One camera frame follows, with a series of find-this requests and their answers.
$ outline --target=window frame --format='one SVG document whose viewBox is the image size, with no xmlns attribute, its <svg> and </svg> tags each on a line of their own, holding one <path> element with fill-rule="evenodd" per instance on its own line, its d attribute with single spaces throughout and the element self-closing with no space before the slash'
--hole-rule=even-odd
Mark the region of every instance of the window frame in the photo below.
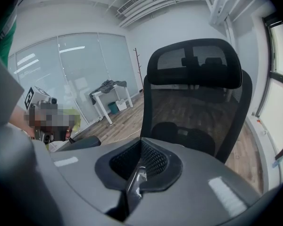
<svg viewBox="0 0 283 226">
<path fill-rule="evenodd" d="M 266 85 L 263 92 L 263 96 L 259 104 L 258 110 L 255 114 L 255 116 L 258 118 L 260 118 L 260 113 L 264 107 L 268 95 L 271 79 L 279 81 L 280 83 L 283 84 L 283 75 L 275 71 L 275 44 L 271 32 L 271 28 L 283 24 L 283 19 L 281 19 L 279 15 L 275 12 L 267 17 L 264 17 L 262 20 L 265 26 L 267 46 L 268 46 L 268 74 L 267 74 Z M 275 156 L 275 160 L 280 159 L 282 156 L 283 156 L 283 149 Z"/>
</svg>

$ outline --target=gray cloth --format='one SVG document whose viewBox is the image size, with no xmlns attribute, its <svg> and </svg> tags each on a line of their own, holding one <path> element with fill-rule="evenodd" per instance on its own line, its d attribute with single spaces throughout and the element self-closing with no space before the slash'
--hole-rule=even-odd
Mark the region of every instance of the gray cloth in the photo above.
<svg viewBox="0 0 283 226">
<path fill-rule="evenodd" d="M 100 87 L 98 87 L 97 89 L 95 89 L 93 92 L 91 92 L 89 94 L 89 97 L 92 101 L 92 104 L 94 105 L 96 103 L 96 100 L 93 98 L 92 94 L 95 92 L 102 92 L 102 93 L 109 93 L 114 87 L 114 85 L 118 85 L 121 87 L 127 87 L 127 82 L 126 81 L 109 81 L 106 80 L 104 83 L 102 83 L 102 85 Z"/>
</svg>

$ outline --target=green trash bin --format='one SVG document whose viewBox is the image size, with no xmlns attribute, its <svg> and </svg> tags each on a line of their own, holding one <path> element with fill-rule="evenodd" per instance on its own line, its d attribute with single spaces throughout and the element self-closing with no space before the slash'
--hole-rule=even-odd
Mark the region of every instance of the green trash bin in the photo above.
<svg viewBox="0 0 283 226">
<path fill-rule="evenodd" d="M 118 112 L 118 107 L 117 104 L 115 102 L 111 102 L 108 104 L 109 109 L 111 110 L 112 114 L 117 114 Z"/>
</svg>

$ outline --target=black chair armrest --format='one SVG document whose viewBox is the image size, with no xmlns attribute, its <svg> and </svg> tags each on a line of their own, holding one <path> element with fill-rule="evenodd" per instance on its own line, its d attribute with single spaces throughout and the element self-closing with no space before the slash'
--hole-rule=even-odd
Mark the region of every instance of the black chair armrest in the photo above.
<svg viewBox="0 0 283 226">
<path fill-rule="evenodd" d="M 77 142 L 74 142 L 74 143 L 70 144 L 69 146 L 66 146 L 65 148 L 62 148 L 61 150 L 58 150 L 58 151 L 59 152 L 72 151 L 72 150 L 96 147 L 96 146 L 100 146 L 100 145 L 101 145 L 100 140 L 96 136 L 91 136 L 91 137 L 79 140 Z"/>
</svg>

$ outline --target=black mesh office chair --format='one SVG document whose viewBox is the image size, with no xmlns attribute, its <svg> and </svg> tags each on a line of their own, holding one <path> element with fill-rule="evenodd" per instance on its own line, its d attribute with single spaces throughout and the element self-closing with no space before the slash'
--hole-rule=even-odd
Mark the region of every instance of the black mesh office chair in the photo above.
<svg viewBox="0 0 283 226">
<path fill-rule="evenodd" d="M 251 94 L 251 79 L 226 41 L 190 40 L 161 48 L 150 58 L 144 79 L 141 137 L 181 144 L 225 163 Z"/>
</svg>

